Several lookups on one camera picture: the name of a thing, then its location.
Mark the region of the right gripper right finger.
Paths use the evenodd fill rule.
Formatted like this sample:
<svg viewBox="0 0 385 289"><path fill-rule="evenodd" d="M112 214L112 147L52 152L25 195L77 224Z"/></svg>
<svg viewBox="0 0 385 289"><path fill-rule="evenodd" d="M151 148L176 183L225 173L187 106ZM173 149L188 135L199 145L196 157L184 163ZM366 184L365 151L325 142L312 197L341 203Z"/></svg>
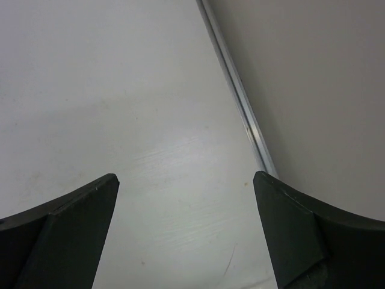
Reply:
<svg viewBox="0 0 385 289"><path fill-rule="evenodd" d="M384 222L331 206L255 173L278 288L384 288Z"/></svg>

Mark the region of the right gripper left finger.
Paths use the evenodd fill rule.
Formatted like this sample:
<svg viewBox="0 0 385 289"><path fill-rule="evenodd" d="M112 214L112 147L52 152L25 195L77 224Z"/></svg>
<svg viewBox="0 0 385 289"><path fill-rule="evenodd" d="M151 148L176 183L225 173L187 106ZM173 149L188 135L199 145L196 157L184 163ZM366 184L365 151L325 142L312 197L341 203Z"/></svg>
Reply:
<svg viewBox="0 0 385 289"><path fill-rule="evenodd" d="M118 190L109 173L1 219L1 288L91 288Z"/></svg>

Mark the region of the right aluminium rail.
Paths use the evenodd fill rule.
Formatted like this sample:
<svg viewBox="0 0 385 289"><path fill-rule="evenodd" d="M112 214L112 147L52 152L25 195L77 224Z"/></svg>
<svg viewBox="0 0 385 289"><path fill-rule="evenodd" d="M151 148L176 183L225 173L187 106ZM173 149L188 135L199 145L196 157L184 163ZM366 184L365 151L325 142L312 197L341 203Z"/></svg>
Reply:
<svg viewBox="0 0 385 289"><path fill-rule="evenodd" d="M199 0L197 5L205 22L217 58L226 77L230 91L235 98L236 105L242 117L244 127L253 147L254 155L261 169L277 178L278 174L271 158L265 139L256 120L250 101L242 84L241 78L234 65L220 26L208 1Z"/></svg>

